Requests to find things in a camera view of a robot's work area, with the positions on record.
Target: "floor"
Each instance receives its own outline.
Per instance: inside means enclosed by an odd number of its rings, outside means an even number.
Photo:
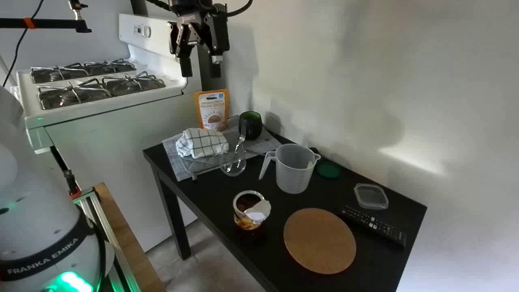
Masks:
[[[147,251],[167,292],[264,292],[211,230],[195,220],[186,227],[193,256],[183,261],[173,238]]]

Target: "green light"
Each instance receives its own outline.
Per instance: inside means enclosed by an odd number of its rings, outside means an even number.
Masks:
[[[92,285],[87,283],[83,277],[76,272],[63,272],[57,275],[50,285],[47,285],[49,292],[92,292]]]

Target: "white robot body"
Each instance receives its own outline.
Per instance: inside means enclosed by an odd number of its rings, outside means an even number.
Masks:
[[[100,279],[100,248],[96,233],[75,236],[70,232],[79,215],[66,193],[36,163],[24,134],[23,108],[0,87],[0,292],[45,290],[66,270],[96,285]],[[58,246],[57,241],[65,238],[70,241]]]

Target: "black mug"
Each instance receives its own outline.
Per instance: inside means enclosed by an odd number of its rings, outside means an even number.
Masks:
[[[238,131],[245,141],[256,139],[261,134],[263,123],[258,111],[248,110],[240,115]]]

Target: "table leg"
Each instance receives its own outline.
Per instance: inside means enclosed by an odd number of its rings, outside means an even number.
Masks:
[[[165,212],[169,217],[169,223],[175,232],[175,241],[177,241],[177,251],[182,259],[186,259],[191,256],[191,246],[188,241],[188,235],[185,233],[185,225],[178,206],[178,197],[177,194],[160,180],[159,173],[156,170],[152,171],[157,188],[162,196],[162,202],[165,204]]]

